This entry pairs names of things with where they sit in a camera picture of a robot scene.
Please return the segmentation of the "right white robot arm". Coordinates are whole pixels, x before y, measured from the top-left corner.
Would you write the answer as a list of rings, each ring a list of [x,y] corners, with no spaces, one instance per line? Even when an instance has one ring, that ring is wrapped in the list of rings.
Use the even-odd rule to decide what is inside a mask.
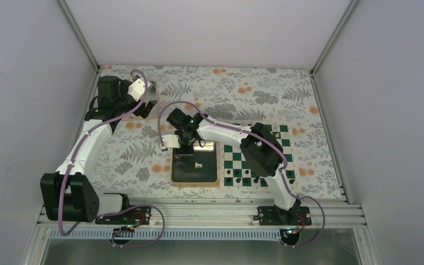
[[[176,108],[167,117],[174,134],[159,134],[162,150],[190,151],[196,141],[215,141],[238,148],[253,173],[263,178],[273,196],[278,220],[290,225],[298,218],[301,200],[293,193],[286,171],[288,160],[282,145],[261,123],[238,126],[218,121],[201,111],[194,116]]]

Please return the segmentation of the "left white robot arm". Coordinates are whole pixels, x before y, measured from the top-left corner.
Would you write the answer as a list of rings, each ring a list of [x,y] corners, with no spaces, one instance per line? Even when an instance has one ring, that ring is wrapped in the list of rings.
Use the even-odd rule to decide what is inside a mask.
[[[131,218],[127,196],[95,190],[91,176],[105,144],[125,113],[146,119],[156,107],[154,81],[144,82],[140,74],[132,79],[103,76],[97,95],[84,116],[83,129],[70,154],[54,173],[45,173],[40,188],[47,218],[51,221],[92,222],[109,214],[119,224]]]

